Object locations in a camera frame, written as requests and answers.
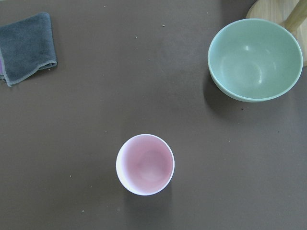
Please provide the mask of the green bowl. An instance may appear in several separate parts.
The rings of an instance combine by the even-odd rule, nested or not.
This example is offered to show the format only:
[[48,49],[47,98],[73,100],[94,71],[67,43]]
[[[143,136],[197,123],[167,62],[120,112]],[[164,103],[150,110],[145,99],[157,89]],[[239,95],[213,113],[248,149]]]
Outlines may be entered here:
[[294,36],[263,19],[243,19],[221,29],[208,50],[215,85],[242,102],[264,102],[287,93],[297,83],[303,55]]

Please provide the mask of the pink plastic cup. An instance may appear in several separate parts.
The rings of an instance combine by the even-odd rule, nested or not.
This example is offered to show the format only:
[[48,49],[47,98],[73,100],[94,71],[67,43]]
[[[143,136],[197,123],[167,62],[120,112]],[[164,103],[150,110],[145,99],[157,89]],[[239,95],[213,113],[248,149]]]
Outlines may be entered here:
[[159,193],[170,183],[175,159],[169,145],[152,134],[128,139],[116,159],[116,172],[121,184],[140,196]]

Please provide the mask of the wooden stand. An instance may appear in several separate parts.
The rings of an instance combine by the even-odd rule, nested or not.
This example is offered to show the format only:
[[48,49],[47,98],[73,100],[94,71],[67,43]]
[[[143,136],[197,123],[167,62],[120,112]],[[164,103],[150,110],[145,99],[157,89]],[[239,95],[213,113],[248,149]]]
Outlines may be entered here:
[[289,31],[298,41],[307,65],[307,2],[305,0],[258,0],[249,9],[247,18],[265,19]]

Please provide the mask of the grey folded cloth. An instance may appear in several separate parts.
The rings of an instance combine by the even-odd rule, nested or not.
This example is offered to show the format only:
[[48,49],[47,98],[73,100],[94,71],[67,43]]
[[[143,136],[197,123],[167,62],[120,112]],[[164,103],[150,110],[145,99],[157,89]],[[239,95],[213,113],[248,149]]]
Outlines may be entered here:
[[57,64],[49,13],[0,27],[0,79],[9,87]]

